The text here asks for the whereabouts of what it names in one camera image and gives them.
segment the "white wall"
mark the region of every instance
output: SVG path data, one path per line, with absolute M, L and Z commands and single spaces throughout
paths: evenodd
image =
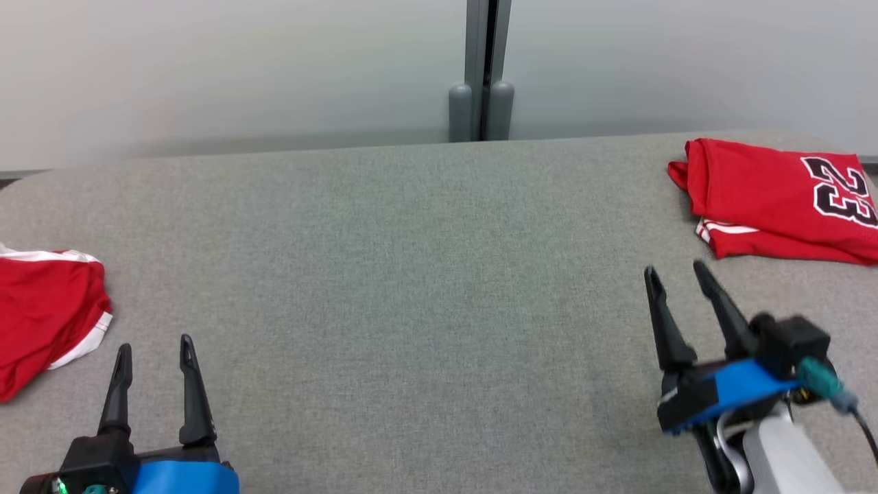
M 783 127 L 878 155 L 876 22 L 869 0 L 513 0 L 510 138 Z
M 444 142 L 466 2 L 0 2 L 0 171 Z

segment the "folded red jersey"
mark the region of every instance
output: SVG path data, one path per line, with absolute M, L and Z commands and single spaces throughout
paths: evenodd
M 97 259 L 0 243 L 0 402 L 37 374 L 96 349 L 111 319 Z
M 696 139 L 686 156 L 668 175 L 689 193 L 702 218 L 695 233 L 717 258 L 878 264 L 878 214 L 856 155 Z

